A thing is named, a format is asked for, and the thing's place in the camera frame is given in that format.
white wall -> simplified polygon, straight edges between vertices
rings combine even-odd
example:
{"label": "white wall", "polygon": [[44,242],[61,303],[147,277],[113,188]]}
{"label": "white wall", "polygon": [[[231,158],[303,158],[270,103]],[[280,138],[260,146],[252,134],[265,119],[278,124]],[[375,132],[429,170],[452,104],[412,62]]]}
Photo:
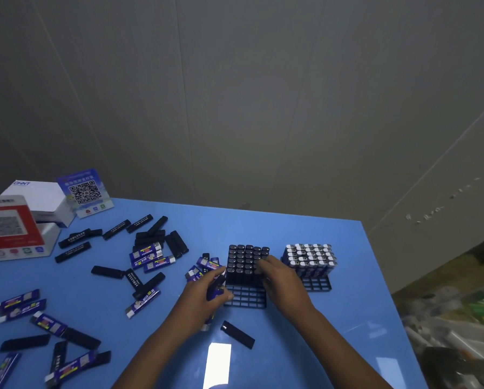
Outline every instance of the white wall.
{"label": "white wall", "polygon": [[386,271],[381,219],[483,111],[484,0],[0,0],[0,191],[95,167],[359,219]]}

